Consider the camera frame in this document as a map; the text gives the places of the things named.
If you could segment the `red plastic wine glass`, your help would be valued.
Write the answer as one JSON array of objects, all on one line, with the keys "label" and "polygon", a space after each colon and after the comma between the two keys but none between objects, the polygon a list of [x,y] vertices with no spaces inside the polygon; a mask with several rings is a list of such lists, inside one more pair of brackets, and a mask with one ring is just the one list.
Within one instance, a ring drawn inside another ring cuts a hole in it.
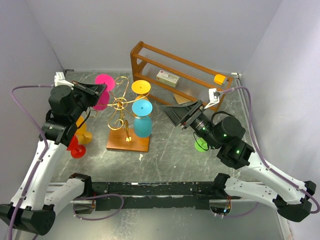
[{"label": "red plastic wine glass", "polygon": [[79,143],[78,138],[74,135],[66,149],[70,152],[70,155],[75,159],[82,158],[86,153],[86,147]]}]

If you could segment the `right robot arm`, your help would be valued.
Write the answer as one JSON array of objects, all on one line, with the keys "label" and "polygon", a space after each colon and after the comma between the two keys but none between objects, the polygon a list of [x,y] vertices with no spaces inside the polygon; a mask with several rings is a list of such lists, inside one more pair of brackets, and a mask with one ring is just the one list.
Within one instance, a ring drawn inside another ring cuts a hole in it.
[{"label": "right robot arm", "polygon": [[183,106],[160,108],[174,126],[191,127],[193,133],[206,143],[204,150],[217,150],[217,158],[227,167],[252,174],[262,184],[246,182],[219,173],[212,185],[212,193],[218,199],[242,197],[267,205],[287,220],[301,222],[312,213],[310,199],[315,194],[316,184],[300,181],[280,171],[242,140],[246,130],[232,114],[214,123],[205,114],[202,101]]}]

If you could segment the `blue plastic wine glass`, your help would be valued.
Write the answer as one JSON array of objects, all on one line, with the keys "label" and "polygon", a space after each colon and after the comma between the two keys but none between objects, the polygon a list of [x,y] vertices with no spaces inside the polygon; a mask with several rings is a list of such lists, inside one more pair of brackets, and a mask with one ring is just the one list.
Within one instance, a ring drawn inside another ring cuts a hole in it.
[{"label": "blue plastic wine glass", "polygon": [[153,123],[149,117],[152,110],[152,104],[145,99],[139,99],[132,105],[132,112],[136,115],[133,121],[133,130],[139,138],[147,138],[152,133]]}]

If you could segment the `green plastic wine glass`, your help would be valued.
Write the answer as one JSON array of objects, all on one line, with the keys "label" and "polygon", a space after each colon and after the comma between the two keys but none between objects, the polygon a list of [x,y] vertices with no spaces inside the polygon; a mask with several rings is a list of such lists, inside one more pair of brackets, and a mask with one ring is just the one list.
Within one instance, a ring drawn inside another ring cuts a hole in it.
[{"label": "green plastic wine glass", "polygon": [[203,138],[198,138],[194,143],[194,147],[198,152],[201,153],[209,150],[208,144]]}]

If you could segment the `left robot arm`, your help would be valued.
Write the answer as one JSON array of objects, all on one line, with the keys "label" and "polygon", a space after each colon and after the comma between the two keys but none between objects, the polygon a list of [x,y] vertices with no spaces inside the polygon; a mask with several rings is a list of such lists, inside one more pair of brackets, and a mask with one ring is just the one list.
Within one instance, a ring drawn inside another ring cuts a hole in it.
[{"label": "left robot arm", "polygon": [[13,230],[46,235],[58,213],[70,201],[93,196],[90,176],[75,173],[51,195],[46,195],[52,175],[78,130],[76,124],[83,112],[97,105],[106,84],[64,81],[50,86],[50,109],[39,131],[37,149],[29,170],[10,203],[1,204],[0,218],[8,225],[7,239]]}]

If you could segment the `yellow plastic wine glass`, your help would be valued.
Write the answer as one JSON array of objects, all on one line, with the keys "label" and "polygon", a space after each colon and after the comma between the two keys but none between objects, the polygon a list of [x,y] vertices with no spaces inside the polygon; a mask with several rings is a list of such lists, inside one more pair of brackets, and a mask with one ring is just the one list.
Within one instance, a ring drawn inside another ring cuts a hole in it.
[{"label": "yellow plastic wine glass", "polygon": [[131,89],[137,94],[136,101],[140,99],[149,101],[147,96],[150,93],[151,84],[148,81],[142,79],[136,80],[132,83]]}]

